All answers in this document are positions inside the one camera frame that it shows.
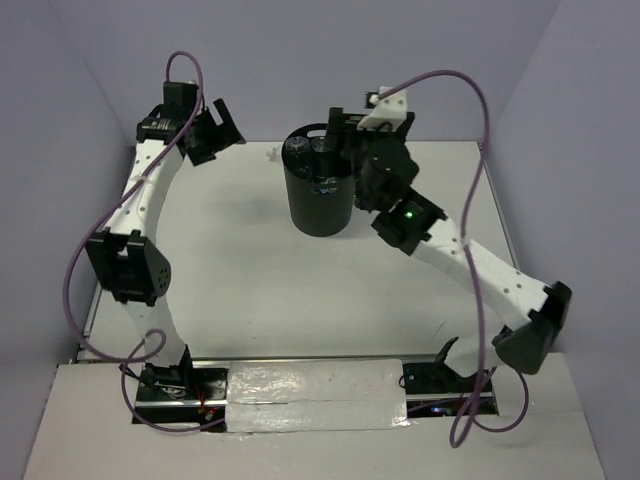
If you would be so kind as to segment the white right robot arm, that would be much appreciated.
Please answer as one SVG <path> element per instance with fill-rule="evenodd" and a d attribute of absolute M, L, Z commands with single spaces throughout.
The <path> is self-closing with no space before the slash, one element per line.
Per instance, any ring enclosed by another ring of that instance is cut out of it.
<path fill-rule="evenodd" d="M 398 125 L 329 111 L 326 138 L 336 159 L 355 176 L 355 205 L 373 213 L 373 229 L 390 247 L 429 264 L 475 296 L 480 314 L 501 320 L 489 333 L 478 321 L 478 337 L 448 340 L 435 357 L 434 376 L 444 390 L 456 391 L 480 371 L 508 366 L 525 375 L 541 369 L 561 332 L 572 291 L 557 281 L 532 278 L 465 236 L 439 206 L 412 186 L 419 173 L 405 145 L 414 113 Z"/>

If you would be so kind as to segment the clear bottle blue cap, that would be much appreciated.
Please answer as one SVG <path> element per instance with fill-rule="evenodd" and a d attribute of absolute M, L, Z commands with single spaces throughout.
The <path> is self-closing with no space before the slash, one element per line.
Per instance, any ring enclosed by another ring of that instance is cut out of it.
<path fill-rule="evenodd" d="M 283 145 L 283 162 L 297 178 L 309 181 L 312 176 L 311 144 L 304 136 L 292 136 Z"/>

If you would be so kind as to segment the labelled bottle white cap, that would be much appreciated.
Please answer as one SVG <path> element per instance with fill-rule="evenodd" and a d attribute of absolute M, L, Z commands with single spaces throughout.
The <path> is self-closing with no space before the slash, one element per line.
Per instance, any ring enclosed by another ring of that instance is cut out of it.
<path fill-rule="evenodd" d="M 315 195 L 331 195 L 338 191 L 338 177 L 316 177 L 311 188 L 311 192 Z"/>

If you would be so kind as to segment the crushed clear plastic bottle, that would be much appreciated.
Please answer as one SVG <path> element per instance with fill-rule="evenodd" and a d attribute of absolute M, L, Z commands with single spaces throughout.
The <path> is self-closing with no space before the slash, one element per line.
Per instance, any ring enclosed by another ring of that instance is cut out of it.
<path fill-rule="evenodd" d="M 327 147 L 324 137 L 314 137 L 310 141 L 312 149 L 311 170 L 315 183 L 322 183 L 335 176 L 333 152 Z"/>

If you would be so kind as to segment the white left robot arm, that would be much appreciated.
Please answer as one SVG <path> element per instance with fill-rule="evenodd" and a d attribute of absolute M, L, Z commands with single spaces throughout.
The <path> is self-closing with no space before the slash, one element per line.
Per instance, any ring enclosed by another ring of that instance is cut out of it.
<path fill-rule="evenodd" d="M 91 234 L 85 250 L 101 287 L 131 318 L 144 341 L 143 382 L 173 398 L 195 388 L 188 346 L 173 322 L 166 294 L 172 271 L 156 245 L 158 222 L 170 185 L 185 160 L 200 165 L 243 136 L 223 100 L 215 122 L 195 83 L 167 81 L 163 100 L 138 123 L 135 160 L 124 202 Z"/>

